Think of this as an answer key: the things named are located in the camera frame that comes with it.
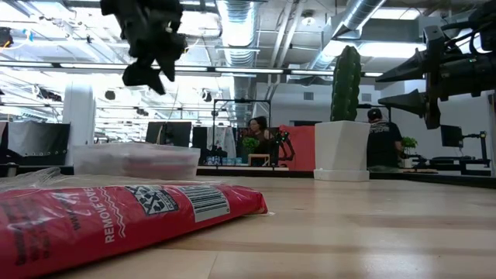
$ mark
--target person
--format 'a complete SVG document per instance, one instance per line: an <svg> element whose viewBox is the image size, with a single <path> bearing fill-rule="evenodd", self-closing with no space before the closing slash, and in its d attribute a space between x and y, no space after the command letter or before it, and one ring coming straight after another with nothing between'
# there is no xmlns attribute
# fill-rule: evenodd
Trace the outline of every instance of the person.
<svg viewBox="0 0 496 279"><path fill-rule="evenodd" d="M378 108L368 111L370 123L367 143L367 168L376 172L397 172L398 159L403 148L398 126L384 121Z"/></svg>
<svg viewBox="0 0 496 279"><path fill-rule="evenodd" d="M258 147L255 149L255 154L269 153L270 132L267 127L267 118L258 116L251 119L248 123L253 137L259 141Z"/></svg>

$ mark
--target potted plant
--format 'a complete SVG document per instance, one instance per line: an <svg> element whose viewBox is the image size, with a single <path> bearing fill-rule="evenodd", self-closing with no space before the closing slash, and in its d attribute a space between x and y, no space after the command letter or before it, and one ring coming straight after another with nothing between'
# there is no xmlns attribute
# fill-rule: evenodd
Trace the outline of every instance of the potted plant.
<svg viewBox="0 0 496 279"><path fill-rule="evenodd" d="M405 136L401 140L401 145L403 146L403 153L405 153L406 155L412 155L412 151L417 147L418 143L416 139ZM404 168L411 168L413 165L412 159L408 157L401 159L401 164Z"/></svg>
<svg viewBox="0 0 496 279"><path fill-rule="evenodd" d="M315 179L369 179L367 141L370 124L355 122L361 71L357 49L345 46L334 69L330 122L315 125Z"/></svg>
<svg viewBox="0 0 496 279"><path fill-rule="evenodd" d="M245 148L246 152L248 154L253 154L255 152L255 149L258 147L260 142L258 139L254 139L253 137L245 137L243 139L243 147Z"/></svg>

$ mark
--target clear plastic container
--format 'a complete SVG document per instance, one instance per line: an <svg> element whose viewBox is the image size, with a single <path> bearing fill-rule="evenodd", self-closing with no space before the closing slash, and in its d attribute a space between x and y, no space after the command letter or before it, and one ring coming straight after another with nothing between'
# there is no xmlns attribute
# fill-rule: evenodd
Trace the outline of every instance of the clear plastic container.
<svg viewBox="0 0 496 279"><path fill-rule="evenodd" d="M146 143L75 146L74 174L104 174L162 180L196 176L200 150Z"/></svg>

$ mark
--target black cap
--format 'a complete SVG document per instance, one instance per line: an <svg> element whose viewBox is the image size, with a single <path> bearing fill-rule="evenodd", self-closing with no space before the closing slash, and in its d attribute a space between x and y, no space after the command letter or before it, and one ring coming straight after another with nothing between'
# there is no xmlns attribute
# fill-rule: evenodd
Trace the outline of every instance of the black cap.
<svg viewBox="0 0 496 279"><path fill-rule="evenodd" d="M367 113L369 120L382 119L382 112L378 108L372 108Z"/></svg>

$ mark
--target man in black t-shirt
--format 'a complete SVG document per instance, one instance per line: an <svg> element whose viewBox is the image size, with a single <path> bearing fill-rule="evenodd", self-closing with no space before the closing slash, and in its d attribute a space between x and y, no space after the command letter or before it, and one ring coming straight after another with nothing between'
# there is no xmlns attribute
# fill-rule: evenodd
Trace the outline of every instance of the man in black t-shirt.
<svg viewBox="0 0 496 279"><path fill-rule="evenodd" d="M370 123L367 143L367 168L370 171L394 171L402 151L401 134L396 124L382 119L378 108L367 113Z"/></svg>

